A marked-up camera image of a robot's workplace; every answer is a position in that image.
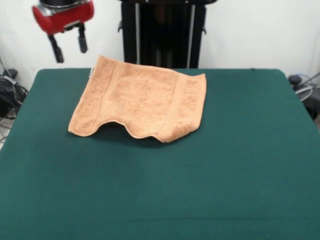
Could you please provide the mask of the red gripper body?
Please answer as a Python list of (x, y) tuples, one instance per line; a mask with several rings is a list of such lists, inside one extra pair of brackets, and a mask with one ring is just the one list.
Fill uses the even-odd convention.
[(62, 33), (94, 16), (92, 0), (40, 0), (31, 9), (37, 24), (47, 34)]

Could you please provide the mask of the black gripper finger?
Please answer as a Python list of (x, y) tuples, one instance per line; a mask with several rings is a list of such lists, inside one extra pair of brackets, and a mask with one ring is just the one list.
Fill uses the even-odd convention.
[(49, 39), (49, 41), (51, 43), (56, 62), (58, 64), (64, 63), (65, 60), (64, 60), (64, 56), (63, 56), (62, 50), (58, 46), (54, 35), (48, 35), (48, 39)]
[(79, 23), (76, 25), (78, 28), (78, 43), (79, 48), (82, 53), (86, 53), (88, 51), (87, 40), (85, 35), (85, 25), (83, 23)]

